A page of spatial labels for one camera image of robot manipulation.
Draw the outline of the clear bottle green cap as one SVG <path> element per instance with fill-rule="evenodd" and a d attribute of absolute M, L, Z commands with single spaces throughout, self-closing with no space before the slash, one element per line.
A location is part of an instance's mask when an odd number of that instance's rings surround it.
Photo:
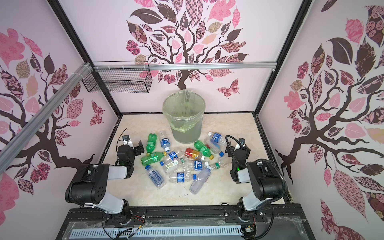
<path fill-rule="evenodd" d="M 210 167 L 212 170 L 215 171 L 221 168 L 225 168 L 228 165 L 231 165 L 232 161 L 233 161 L 232 158 L 223 156 L 223 157 L 220 157 L 216 163 L 211 164 Z"/>

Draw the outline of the green bottle yellow cap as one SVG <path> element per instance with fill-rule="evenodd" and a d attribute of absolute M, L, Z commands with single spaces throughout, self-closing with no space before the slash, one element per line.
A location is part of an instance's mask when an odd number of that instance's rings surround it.
<path fill-rule="evenodd" d="M 208 157 L 210 160 L 214 158 L 214 155 L 212 154 L 211 150 L 200 140 L 197 140 L 194 143 L 194 147 L 202 153 L 203 156 Z"/>
<path fill-rule="evenodd" d="M 147 165 L 160 162 L 166 155 L 166 152 L 154 152 L 152 154 L 146 154 L 141 158 L 141 163 L 145 167 Z"/>

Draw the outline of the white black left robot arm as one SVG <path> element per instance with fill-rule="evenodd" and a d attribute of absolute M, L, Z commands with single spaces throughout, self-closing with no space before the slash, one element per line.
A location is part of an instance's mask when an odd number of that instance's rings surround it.
<path fill-rule="evenodd" d="M 127 142 L 117 148 L 115 165 L 83 165 L 65 192 L 66 202 L 101 210 L 120 222 L 130 221 L 134 214 L 128 201 L 109 193 L 107 183 L 109 180 L 129 179 L 134 172 L 135 157 L 144 151 L 142 142 L 136 147 Z"/>

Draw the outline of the tall clear bottle white cap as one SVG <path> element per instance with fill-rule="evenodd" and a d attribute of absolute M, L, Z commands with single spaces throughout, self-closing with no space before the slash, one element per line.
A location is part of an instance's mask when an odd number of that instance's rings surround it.
<path fill-rule="evenodd" d="M 190 186 L 190 192 L 196 195 L 211 175 L 212 167 L 204 168 Z"/>

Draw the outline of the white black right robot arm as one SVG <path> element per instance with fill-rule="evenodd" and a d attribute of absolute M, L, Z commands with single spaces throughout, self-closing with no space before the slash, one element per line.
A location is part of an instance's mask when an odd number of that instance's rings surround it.
<path fill-rule="evenodd" d="M 266 159 L 247 162 L 249 151 L 227 147 L 232 159 L 230 174 L 237 184 L 250 183 L 252 190 L 237 203 L 235 213 L 242 222 L 249 222 L 261 212 L 270 210 L 271 204 L 282 199 L 287 184 L 278 168 Z"/>

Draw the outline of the soda water bottle blue cap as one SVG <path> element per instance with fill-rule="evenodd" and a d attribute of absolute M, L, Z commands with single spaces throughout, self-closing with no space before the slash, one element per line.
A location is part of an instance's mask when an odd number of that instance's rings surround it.
<path fill-rule="evenodd" d="M 163 176 L 160 174 L 158 170 L 151 167 L 150 165 L 145 166 L 145 169 L 147 171 L 148 177 L 153 182 L 153 184 L 158 188 L 161 189 L 165 185 L 165 180 Z"/>

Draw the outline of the green bottle upright-lying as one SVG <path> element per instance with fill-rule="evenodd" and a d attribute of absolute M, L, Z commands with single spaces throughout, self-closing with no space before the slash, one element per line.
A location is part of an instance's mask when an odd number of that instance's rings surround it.
<path fill-rule="evenodd" d="M 148 142 L 146 145 L 146 150 L 148 154 L 151 154 L 156 149 L 157 135 L 155 133 L 151 133 L 148 135 Z"/>

